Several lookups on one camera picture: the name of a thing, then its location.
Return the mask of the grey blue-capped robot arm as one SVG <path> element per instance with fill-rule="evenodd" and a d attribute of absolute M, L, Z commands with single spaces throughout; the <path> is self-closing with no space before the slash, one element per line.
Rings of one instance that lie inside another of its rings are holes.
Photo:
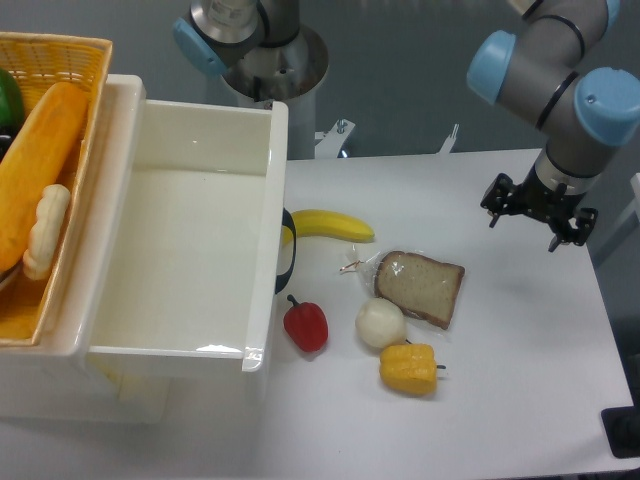
<path fill-rule="evenodd" d="M 639 80 L 610 67 L 576 66 L 614 26 L 618 1 L 517 1 L 527 28 L 492 33 L 474 55 L 467 85 L 547 137 L 525 179 L 499 174 L 481 206 L 497 222 L 523 215 L 546 224 L 548 247 L 582 246 L 598 212 L 581 201 L 639 128 Z"/>

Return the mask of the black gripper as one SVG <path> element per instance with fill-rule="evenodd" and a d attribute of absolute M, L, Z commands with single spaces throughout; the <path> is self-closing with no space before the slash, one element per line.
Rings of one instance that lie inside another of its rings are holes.
<path fill-rule="evenodd" d="M 485 191 L 480 206 L 491 217 L 490 228 L 502 216 L 517 214 L 548 223 L 553 233 L 549 252 L 561 245 L 583 246 L 594 230 L 598 210 L 577 206 L 598 178 L 598 175 L 574 176 L 550 160 L 537 160 L 518 187 L 508 175 L 498 174 Z"/>

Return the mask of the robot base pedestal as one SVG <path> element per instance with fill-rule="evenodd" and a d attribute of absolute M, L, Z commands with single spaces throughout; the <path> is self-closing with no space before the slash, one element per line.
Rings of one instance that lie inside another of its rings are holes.
<path fill-rule="evenodd" d="M 329 54 L 319 34 L 301 22 L 298 1 L 193 1 L 172 33 L 191 65 L 220 76 L 239 106 L 284 103 L 288 158 L 315 156 L 316 94 Z"/>

